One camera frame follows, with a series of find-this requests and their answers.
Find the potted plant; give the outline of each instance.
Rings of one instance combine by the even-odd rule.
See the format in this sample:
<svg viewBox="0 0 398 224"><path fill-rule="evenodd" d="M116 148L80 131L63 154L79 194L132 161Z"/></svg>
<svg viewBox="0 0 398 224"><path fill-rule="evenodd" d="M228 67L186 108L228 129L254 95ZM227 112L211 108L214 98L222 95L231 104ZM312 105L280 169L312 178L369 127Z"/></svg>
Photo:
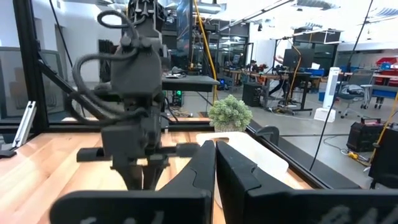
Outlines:
<svg viewBox="0 0 398 224"><path fill-rule="evenodd" d="M209 110L210 124L216 132L244 131L252 117L248 106L233 95L216 101Z"/></svg>

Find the black metal frame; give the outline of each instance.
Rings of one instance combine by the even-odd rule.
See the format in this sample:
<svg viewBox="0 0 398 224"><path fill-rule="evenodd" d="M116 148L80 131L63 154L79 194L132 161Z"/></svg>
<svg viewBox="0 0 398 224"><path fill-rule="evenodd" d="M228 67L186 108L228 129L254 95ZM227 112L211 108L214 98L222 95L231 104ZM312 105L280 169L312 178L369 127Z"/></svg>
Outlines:
<svg viewBox="0 0 398 224"><path fill-rule="evenodd" d="M57 77L52 71L49 71L43 63L39 61L40 46L37 42L34 17L32 12L31 0L13 0L14 11L17 21L17 29L19 42L21 43L22 63L24 66L26 87L30 101L36 101L37 112L33 123L33 136L40 133L81 133L81 132L99 132L97 126L87 126L77 122L49 123L47 117L47 109L45 102L45 93L43 85L43 76L48 76L58 87L65 93L71 93L73 88L68 85L62 78ZM85 106L88 102L81 100ZM0 123L0 133L10 133L16 131L13 124ZM170 124L168 131L214 131L208 121L181 121L179 123ZM248 126L246 132L263 146L285 159L290 168L299 175L304 181L316 189L329 189L319 178L314 176L308 169L294 161L290 156L281 151L276 145L266 140L264 137L256 136L256 130Z"/></svg>

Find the office chair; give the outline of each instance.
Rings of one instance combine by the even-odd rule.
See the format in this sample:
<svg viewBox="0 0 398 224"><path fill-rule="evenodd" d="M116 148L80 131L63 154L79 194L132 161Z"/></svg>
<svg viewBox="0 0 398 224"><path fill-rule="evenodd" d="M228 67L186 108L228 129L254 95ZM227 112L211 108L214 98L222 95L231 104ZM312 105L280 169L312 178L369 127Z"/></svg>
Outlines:
<svg viewBox="0 0 398 224"><path fill-rule="evenodd" d="M336 94L336 97L344 103L347 103L347 107L346 109L342 112L339 111L339 113L341 114L341 118L344 118L345 116L348 116L348 112L354 112L356 113L358 116L362 116L361 114L359 114L358 112L356 112L355 110L351 109L349 106L352 103L355 102L361 102L361 108L363 109L367 109L369 107L369 103L371 100L371 88L372 88L372 80L373 80L373 71L372 70L365 70L365 69L359 69L356 70L352 76L350 77L350 79L348 80L348 82L341 82L340 85L340 92ZM360 86L363 89L363 93L360 94L355 94L355 93L350 93L350 94L346 94L343 93L343 88L346 85L357 85Z"/></svg>

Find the wooden table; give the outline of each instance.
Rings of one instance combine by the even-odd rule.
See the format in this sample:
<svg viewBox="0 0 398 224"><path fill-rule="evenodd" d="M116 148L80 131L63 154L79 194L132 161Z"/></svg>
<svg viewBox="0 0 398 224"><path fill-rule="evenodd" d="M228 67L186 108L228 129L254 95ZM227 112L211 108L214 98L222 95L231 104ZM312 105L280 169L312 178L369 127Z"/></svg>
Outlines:
<svg viewBox="0 0 398 224"><path fill-rule="evenodd" d="M164 146L196 142L198 133L162 135ZM17 150L11 159L0 161L0 223L47 224L53 202L76 190L125 190L110 162L77 163L82 147L101 146L99 133L41 134ZM156 189L162 188L188 163L189 158L170 158ZM311 189L291 170L285 184L295 189ZM215 204L213 223L224 224L223 211Z"/></svg>

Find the gray floor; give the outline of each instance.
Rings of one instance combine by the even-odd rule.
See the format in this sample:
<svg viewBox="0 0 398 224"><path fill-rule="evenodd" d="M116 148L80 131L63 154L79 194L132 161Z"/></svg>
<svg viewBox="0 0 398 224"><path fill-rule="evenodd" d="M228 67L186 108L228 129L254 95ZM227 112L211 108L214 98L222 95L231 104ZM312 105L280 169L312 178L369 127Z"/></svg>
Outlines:
<svg viewBox="0 0 398 224"><path fill-rule="evenodd" d="M219 91L218 96L219 99L222 99L227 97L229 94L234 95L237 99L241 99L241 92L230 93L228 91ZM208 96L208 99L209 101L212 100L211 94ZM184 100L185 110L190 111L193 114L197 114L198 111L206 111L206 101L198 93L185 93ZM370 108L367 110L361 110L359 108L360 103L353 105L352 109L359 111L361 114L369 118L381 118L384 121L387 120L394 100L385 99L383 107L380 110L373 108L375 100L375 98L372 99ZM276 101L270 102L270 104L274 105L276 103ZM305 106L306 108L313 108L314 111L315 109L322 107L322 103L318 101L318 94L308 94ZM335 109L339 110L339 108L345 108L345 106L345 104L342 105L341 103L336 103ZM251 110L253 113L253 119L257 123L262 126L277 126L280 130L281 136L284 136L286 140L310 155L315 154L320 140L319 135L322 132L323 122L314 120L314 113L310 115L309 112L299 112L295 116L284 116L266 112L262 108L251 108ZM327 139L326 141L340 149L346 149L350 127L356 121L359 121L359 117L357 117L356 114L349 114L344 119L341 119L340 115L337 114L335 122L327 124L325 134L329 136L336 134L346 135ZM398 117L394 117L393 121L398 122ZM365 166L344 155L339 149L322 143L317 158L363 188L369 187L371 179L368 177L368 173L364 172Z"/></svg>

